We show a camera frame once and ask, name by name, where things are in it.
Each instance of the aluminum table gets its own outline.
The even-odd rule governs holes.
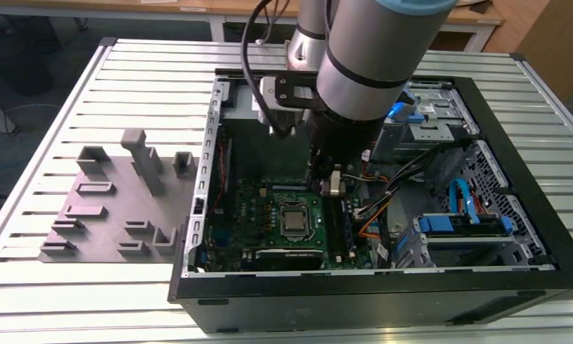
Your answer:
[[[119,39],[98,47],[0,212],[0,343],[573,343],[573,300],[489,325],[206,335],[166,302],[170,264],[35,260],[85,145],[126,155],[126,128],[161,156],[201,151],[215,67],[237,44]],[[281,45],[250,48],[253,67],[285,66]],[[526,62],[506,54],[427,52],[417,74],[471,77],[573,236],[573,117]]]

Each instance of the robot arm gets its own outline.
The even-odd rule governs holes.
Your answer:
[[[339,2],[315,81],[329,111],[306,123],[313,145],[330,156],[369,147],[454,3]]]
[[[261,88],[265,83],[271,92],[261,93],[279,110],[310,110],[305,128],[311,144],[335,163],[358,155],[378,135],[455,2],[341,0],[329,41],[323,42],[319,31],[325,27],[325,2],[299,1],[297,31],[287,50],[289,67],[315,70],[321,62],[311,85],[309,80],[298,80],[289,87],[295,91],[310,86],[313,99],[291,97],[295,92],[289,92],[289,96],[277,89],[273,92],[275,77],[263,78]]]

